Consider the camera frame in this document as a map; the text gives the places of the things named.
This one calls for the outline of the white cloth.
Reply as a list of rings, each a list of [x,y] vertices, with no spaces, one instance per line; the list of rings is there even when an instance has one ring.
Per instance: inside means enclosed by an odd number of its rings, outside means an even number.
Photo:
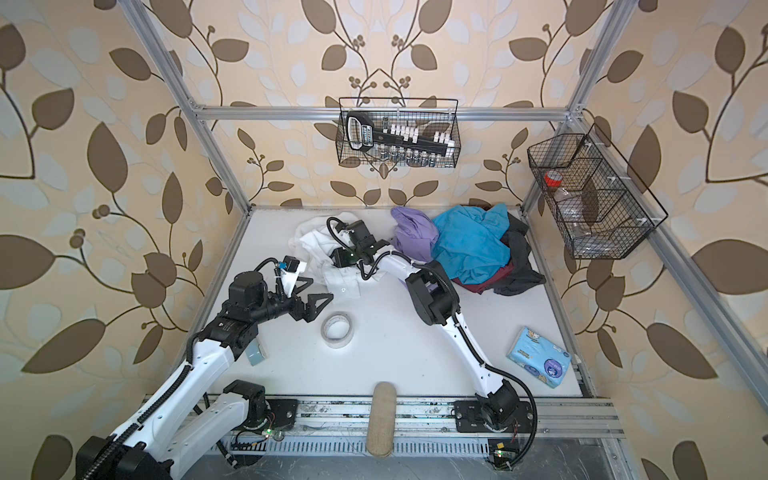
[[[340,245],[330,235],[326,220],[327,216],[318,216],[301,223],[288,247],[292,256],[307,263],[305,272],[334,295],[334,303],[349,303],[361,297],[364,281],[357,266],[334,266],[331,253]]]

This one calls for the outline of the purple cloth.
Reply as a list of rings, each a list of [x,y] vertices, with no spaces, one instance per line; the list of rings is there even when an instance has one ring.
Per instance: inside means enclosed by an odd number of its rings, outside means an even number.
[[[390,214],[396,222],[393,247],[411,259],[429,262],[432,249],[439,238],[439,231],[432,220],[422,211],[397,206]]]

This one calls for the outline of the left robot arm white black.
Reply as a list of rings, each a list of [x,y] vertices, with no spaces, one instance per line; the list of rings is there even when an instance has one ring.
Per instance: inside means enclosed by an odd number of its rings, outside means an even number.
[[[188,342],[185,358],[160,389],[109,436],[93,436],[75,458],[78,479],[180,479],[232,430],[270,434],[281,415],[262,385],[234,380],[204,410],[198,403],[243,355],[259,326],[288,315],[310,323],[333,300],[331,293],[300,294],[312,285],[299,276],[285,290],[284,270],[269,287],[257,270],[236,275],[215,319]]]

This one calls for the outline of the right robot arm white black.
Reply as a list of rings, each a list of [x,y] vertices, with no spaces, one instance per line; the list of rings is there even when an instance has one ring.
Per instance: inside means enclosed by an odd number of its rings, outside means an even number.
[[[466,323],[460,297],[443,267],[433,260],[414,260],[389,242],[376,239],[361,220],[351,223],[330,216],[325,221],[338,244],[331,258],[337,268],[355,267],[362,280],[385,272],[402,281],[418,317],[439,327],[463,359],[475,385],[476,417],[484,429],[509,434],[516,445],[493,450],[491,464],[511,471],[531,450],[538,432],[538,409],[530,388],[517,376],[493,366],[476,344]],[[519,443],[519,435],[527,436]]]

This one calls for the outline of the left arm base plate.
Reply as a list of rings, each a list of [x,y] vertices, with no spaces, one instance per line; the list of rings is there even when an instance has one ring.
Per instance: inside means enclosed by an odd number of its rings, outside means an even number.
[[[268,430],[291,430],[298,406],[299,401],[294,398],[247,399],[246,418],[235,431],[266,434]]]

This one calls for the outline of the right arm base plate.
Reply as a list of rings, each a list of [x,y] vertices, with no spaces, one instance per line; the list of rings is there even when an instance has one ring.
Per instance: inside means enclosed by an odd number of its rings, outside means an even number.
[[[533,428],[534,415],[531,404],[526,401],[520,402],[504,420],[477,399],[455,401],[452,412],[459,433],[530,433]]]

